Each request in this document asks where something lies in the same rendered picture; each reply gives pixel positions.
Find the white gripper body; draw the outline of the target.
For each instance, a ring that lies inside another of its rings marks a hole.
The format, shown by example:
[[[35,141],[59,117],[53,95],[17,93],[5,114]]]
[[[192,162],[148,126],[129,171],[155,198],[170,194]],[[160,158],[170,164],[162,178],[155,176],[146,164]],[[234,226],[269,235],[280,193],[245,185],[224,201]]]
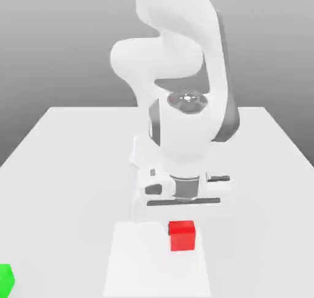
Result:
[[[136,199],[132,203],[131,219],[136,223],[194,221],[204,223],[214,218],[233,215],[233,201],[226,197],[206,197],[195,200]]]

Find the small red cube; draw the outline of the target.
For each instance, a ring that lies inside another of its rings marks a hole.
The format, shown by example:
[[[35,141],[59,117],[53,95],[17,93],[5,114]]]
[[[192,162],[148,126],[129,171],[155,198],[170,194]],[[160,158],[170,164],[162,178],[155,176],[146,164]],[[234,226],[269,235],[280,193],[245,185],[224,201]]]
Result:
[[[170,221],[168,235],[171,251],[191,251],[195,249],[196,228],[194,221]]]

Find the small green cube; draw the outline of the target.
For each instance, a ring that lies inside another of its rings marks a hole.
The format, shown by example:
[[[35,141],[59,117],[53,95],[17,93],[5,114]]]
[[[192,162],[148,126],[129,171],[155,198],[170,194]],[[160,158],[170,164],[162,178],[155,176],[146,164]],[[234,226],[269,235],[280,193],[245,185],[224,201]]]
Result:
[[[10,264],[0,264],[0,298],[8,298],[15,284]]]

